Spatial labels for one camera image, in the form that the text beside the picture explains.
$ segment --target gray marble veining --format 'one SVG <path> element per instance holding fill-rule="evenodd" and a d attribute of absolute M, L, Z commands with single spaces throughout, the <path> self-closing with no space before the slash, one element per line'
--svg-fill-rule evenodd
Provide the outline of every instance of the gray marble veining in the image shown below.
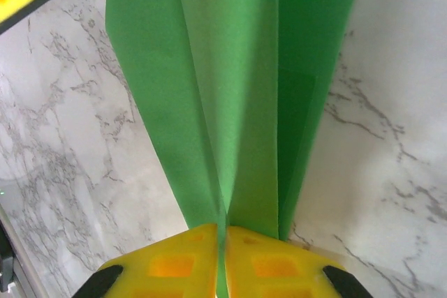
<path fill-rule="evenodd" d="M 186 229 L 104 27 L 52 0 L 0 37 L 0 204 L 49 297 Z M 375 297 L 447 297 L 447 0 L 356 0 L 290 235 Z"/>

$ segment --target folded green paper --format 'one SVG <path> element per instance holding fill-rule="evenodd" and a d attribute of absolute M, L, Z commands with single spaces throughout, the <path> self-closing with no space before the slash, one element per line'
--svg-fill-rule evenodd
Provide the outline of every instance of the folded green paper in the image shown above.
<path fill-rule="evenodd" d="M 180 209 L 190 227 L 218 223 L 222 248 L 227 224 L 287 238 L 351 3 L 107 0 Z"/>

